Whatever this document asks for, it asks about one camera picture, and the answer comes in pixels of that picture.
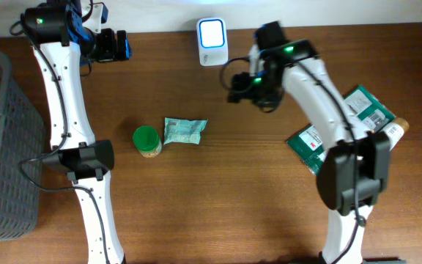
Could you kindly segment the green 3M package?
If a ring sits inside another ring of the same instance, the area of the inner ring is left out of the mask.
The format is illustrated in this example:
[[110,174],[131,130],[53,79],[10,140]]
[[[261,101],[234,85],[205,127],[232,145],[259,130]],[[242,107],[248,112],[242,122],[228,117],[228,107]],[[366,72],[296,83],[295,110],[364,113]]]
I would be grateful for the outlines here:
[[[365,87],[358,86],[345,97],[351,112],[370,130],[381,131],[396,119],[396,115],[384,106]],[[325,160],[322,139],[313,125],[308,125],[288,138],[286,143],[298,155],[313,175],[318,175]]]

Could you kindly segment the green lid jar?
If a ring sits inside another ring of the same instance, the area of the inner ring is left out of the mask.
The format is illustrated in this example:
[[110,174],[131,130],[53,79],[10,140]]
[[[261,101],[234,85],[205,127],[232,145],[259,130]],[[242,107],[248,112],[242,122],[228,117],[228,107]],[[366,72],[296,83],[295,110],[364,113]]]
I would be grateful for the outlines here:
[[158,132],[152,126],[141,126],[133,134],[136,149],[145,158],[154,158],[162,150],[162,141]]

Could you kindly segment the light green tissue pack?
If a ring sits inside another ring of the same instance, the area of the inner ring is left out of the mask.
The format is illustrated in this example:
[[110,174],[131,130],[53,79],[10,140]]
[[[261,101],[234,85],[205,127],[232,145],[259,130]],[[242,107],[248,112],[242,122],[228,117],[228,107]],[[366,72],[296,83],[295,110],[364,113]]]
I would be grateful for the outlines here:
[[201,132],[206,128],[206,120],[181,120],[165,118],[164,144],[199,144]]

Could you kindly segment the white bamboo print tube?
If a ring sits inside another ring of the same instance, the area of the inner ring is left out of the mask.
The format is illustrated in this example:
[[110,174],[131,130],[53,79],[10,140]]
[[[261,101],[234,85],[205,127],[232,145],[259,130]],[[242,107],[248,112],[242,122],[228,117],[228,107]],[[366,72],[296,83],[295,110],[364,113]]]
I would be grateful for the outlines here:
[[398,144],[400,139],[409,129],[410,124],[401,117],[396,117],[382,129],[382,132],[384,132],[389,138],[390,150]]

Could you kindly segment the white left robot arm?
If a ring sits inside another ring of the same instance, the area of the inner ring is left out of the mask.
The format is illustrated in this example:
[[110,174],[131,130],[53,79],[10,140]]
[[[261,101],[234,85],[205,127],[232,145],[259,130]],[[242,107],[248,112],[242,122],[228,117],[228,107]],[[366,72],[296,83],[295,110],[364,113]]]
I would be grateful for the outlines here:
[[97,140],[89,124],[81,67],[127,61],[133,55],[127,33],[103,28],[108,9],[90,2],[44,1],[21,14],[17,24],[32,44],[51,118],[51,151],[35,158],[72,183],[86,230],[89,263],[125,263],[111,203],[114,149]]

